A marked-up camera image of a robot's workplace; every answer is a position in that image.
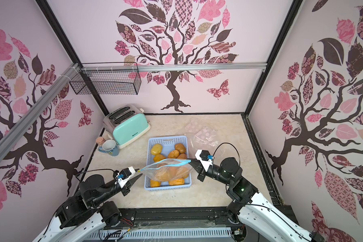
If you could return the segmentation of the orange potato tall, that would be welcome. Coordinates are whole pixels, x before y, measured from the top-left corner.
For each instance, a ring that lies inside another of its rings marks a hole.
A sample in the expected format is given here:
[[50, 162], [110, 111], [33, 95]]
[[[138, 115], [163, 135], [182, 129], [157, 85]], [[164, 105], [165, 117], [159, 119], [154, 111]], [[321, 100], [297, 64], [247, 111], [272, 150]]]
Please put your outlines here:
[[174, 177], [176, 179], [187, 178], [190, 174], [190, 169], [186, 166], [178, 166], [174, 169]]

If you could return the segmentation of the reddish orange potato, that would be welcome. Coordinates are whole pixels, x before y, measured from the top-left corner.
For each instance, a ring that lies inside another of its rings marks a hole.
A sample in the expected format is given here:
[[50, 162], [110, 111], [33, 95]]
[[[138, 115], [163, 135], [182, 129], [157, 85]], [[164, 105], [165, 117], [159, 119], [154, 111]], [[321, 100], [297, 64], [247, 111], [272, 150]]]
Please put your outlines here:
[[173, 150], [168, 154], [168, 158], [175, 159], [178, 158], [180, 155], [180, 152], [178, 150]]

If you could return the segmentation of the clear blue zipper bag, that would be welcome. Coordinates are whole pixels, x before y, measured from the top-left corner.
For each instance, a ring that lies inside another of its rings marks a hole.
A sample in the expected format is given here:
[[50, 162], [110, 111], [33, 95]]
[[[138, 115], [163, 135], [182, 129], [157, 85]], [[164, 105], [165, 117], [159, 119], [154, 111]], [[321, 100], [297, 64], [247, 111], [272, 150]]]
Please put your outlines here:
[[144, 174], [154, 181], [166, 182], [181, 178], [186, 178], [192, 171], [190, 159], [172, 159], [166, 158], [159, 162], [149, 164], [138, 172]]

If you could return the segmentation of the wrinkled orange potato top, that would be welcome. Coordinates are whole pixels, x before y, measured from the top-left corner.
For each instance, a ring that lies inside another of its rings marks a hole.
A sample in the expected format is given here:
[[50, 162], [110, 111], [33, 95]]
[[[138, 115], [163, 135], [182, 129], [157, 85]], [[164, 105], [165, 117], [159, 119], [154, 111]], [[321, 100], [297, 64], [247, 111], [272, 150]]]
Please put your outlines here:
[[156, 172], [154, 179], [156, 181], [170, 181], [174, 177], [173, 169], [170, 166], [161, 166]]

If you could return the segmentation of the light blue perforated plastic basket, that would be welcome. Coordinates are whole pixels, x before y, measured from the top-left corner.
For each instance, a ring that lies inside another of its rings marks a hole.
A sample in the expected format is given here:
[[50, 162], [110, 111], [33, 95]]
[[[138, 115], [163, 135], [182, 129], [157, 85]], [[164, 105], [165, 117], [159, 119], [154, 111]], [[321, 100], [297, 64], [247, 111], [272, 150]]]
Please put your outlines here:
[[[187, 144], [186, 136], [169, 136], [169, 137], [154, 137], [150, 138], [148, 141], [148, 149], [147, 149], [147, 159], [146, 165], [151, 165], [154, 163], [154, 155], [151, 154], [151, 149], [154, 145], [160, 144], [162, 146], [162, 155], [169, 155], [171, 151], [174, 150], [174, 146], [176, 144], [183, 144], [186, 148], [186, 153], [188, 154], [188, 144]], [[162, 182], [159, 187], [151, 187], [150, 186], [150, 178], [145, 176], [144, 189], [147, 191], [161, 191], [161, 190], [170, 190], [170, 189], [182, 189], [189, 188], [192, 185], [192, 177], [190, 174], [184, 179], [185, 183], [182, 185], [170, 186], [168, 182]]]

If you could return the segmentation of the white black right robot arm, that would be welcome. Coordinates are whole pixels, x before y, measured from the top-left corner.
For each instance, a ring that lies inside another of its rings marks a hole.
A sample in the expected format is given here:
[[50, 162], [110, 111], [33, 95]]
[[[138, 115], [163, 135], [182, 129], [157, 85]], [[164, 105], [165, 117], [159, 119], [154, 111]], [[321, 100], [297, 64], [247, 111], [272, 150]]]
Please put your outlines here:
[[192, 159], [189, 165], [198, 173], [198, 180], [212, 178], [226, 185], [232, 199], [227, 216], [232, 223], [242, 223], [270, 242], [323, 242], [317, 232], [310, 232], [268, 202], [262, 193], [242, 176], [242, 168], [235, 158], [224, 159], [220, 166], [211, 159]]

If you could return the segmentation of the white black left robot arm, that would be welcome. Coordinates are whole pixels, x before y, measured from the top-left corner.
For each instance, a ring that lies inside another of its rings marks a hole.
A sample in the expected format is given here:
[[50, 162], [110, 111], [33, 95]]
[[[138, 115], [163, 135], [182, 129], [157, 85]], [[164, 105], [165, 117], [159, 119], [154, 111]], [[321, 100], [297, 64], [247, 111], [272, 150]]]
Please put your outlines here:
[[59, 206], [34, 241], [82, 242], [105, 227], [125, 224], [132, 229], [133, 220], [124, 217], [110, 199], [119, 193], [126, 196], [141, 176], [142, 173], [132, 166], [115, 170], [109, 182], [100, 174], [89, 176], [79, 184], [78, 191]]

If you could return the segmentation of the reddish potato lower centre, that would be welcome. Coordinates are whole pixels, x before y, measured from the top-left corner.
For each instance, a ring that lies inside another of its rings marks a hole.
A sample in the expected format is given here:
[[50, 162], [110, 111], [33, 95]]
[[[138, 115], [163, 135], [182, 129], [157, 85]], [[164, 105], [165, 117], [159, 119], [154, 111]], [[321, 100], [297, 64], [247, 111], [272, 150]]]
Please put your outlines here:
[[187, 155], [185, 153], [180, 154], [178, 157], [178, 159], [187, 159]]

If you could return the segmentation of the orange potato lower right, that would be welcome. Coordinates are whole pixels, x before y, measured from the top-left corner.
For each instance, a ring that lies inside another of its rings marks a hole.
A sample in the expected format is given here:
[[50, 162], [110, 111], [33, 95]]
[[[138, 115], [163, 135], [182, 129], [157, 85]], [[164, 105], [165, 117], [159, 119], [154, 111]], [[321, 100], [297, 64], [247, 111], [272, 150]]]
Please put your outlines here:
[[155, 181], [155, 180], [150, 180], [150, 187], [151, 188], [158, 188], [161, 186], [161, 182]]

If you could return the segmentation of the brown potato right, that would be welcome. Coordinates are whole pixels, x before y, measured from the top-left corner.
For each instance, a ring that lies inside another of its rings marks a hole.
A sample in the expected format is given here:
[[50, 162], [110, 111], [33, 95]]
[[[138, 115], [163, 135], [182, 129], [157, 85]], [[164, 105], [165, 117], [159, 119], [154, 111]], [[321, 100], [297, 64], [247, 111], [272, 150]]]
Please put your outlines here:
[[174, 146], [175, 150], [177, 150], [180, 154], [185, 154], [186, 153], [186, 148], [182, 143], [177, 143]]

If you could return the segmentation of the orange potato left upper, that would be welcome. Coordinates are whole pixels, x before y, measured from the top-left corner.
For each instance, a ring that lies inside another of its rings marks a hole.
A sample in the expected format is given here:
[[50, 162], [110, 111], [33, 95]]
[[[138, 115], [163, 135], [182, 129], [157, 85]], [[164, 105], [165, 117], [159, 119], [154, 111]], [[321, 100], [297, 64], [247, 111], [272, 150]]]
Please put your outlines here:
[[157, 162], [160, 162], [160, 161], [162, 161], [162, 160], [164, 160], [164, 159], [166, 159], [166, 157], [165, 157], [165, 156], [163, 156], [162, 154], [156, 154], [156, 155], [154, 156], [154, 158], [153, 158], [153, 161], [154, 161], [155, 163], [157, 163]]

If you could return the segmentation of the yellow-green potato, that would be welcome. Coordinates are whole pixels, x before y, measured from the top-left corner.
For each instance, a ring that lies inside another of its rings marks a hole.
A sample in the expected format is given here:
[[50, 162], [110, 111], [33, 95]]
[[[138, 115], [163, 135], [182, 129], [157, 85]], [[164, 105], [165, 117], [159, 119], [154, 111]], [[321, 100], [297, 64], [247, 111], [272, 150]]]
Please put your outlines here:
[[161, 144], [153, 145], [150, 152], [154, 156], [160, 154], [162, 152], [162, 145]]

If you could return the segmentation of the white blue ceramic mug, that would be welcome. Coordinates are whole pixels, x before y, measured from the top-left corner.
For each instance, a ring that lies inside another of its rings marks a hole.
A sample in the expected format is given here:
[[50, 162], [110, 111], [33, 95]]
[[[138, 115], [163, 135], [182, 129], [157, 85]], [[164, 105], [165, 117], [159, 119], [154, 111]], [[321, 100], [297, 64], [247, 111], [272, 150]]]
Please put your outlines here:
[[120, 153], [118, 144], [115, 140], [107, 140], [103, 143], [101, 147], [98, 148], [101, 153], [108, 154], [109, 156], [115, 157]]

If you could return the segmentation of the small pink cup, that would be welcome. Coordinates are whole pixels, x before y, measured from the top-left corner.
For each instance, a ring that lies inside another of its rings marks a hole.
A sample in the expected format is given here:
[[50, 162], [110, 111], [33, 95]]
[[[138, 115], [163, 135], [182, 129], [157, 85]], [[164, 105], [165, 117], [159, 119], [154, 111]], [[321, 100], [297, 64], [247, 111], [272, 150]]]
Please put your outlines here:
[[105, 143], [105, 139], [103, 137], [97, 137], [96, 138], [96, 143], [99, 147], [101, 147], [104, 143]]

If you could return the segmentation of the mint green silver toaster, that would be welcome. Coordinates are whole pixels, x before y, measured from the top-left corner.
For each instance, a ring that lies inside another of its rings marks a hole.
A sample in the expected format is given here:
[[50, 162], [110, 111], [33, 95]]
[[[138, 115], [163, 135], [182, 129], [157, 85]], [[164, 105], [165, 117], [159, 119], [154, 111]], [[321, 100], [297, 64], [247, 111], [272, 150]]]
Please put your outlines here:
[[103, 119], [103, 126], [120, 149], [126, 148], [151, 129], [143, 111], [131, 104], [108, 114]]

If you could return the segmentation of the black base frame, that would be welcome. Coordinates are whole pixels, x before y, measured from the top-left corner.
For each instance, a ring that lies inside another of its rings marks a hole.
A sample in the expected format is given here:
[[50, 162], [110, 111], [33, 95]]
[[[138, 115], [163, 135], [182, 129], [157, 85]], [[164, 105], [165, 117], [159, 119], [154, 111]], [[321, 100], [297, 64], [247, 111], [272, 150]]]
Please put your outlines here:
[[228, 218], [225, 207], [188, 207], [188, 208], [127, 208], [120, 210], [124, 217], [133, 223], [149, 222], [187, 222], [213, 220], [220, 224]]

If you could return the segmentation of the aluminium rail back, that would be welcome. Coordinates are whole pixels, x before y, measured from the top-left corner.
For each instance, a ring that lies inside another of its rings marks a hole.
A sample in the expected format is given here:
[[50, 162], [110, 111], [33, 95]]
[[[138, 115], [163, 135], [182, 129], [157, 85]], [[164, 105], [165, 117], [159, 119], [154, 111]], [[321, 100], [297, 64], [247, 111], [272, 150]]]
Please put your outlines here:
[[266, 69], [267, 63], [226, 63], [226, 64], [183, 64], [183, 65], [132, 65], [132, 66], [97, 66], [83, 67], [84, 72], [90, 71], [137, 71], [137, 72], [161, 72], [161, 71], [200, 71], [200, 70], [243, 70]]

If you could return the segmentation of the aluminium rail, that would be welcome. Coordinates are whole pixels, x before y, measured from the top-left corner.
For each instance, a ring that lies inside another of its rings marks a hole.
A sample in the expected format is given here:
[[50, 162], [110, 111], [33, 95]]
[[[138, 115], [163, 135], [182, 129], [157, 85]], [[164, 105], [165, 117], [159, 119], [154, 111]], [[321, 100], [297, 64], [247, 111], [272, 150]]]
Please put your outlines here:
[[90, 71], [137, 71], [137, 72], [161, 72], [161, 71], [200, 71], [200, 70], [243, 70], [266, 69], [267, 63], [226, 63], [226, 64], [183, 64], [183, 65], [132, 65], [132, 66], [97, 66], [83, 67], [84, 72]]
[[68, 67], [51, 85], [46, 93], [41, 96], [36, 104], [34, 104], [14, 127], [9, 130], [8, 134], [0, 140], [0, 163], [58, 93], [79, 73], [79, 70], [80, 66], [77, 63], [73, 63]]

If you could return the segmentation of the aluminium rail left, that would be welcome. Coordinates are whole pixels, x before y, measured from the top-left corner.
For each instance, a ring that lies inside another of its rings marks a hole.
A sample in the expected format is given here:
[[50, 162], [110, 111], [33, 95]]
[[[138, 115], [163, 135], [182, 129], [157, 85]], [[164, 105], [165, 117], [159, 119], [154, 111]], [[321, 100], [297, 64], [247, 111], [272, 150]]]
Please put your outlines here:
[[79, 73], [79, 70], [80, 66], [77, 63], [73, 63], [68, 67], [51, 85], [46, 93], [41, 96], [36, 104], [34, 104], [14, 127], [9, 130], [8, 134], [0, 140], [0, 163], [58, 93]]

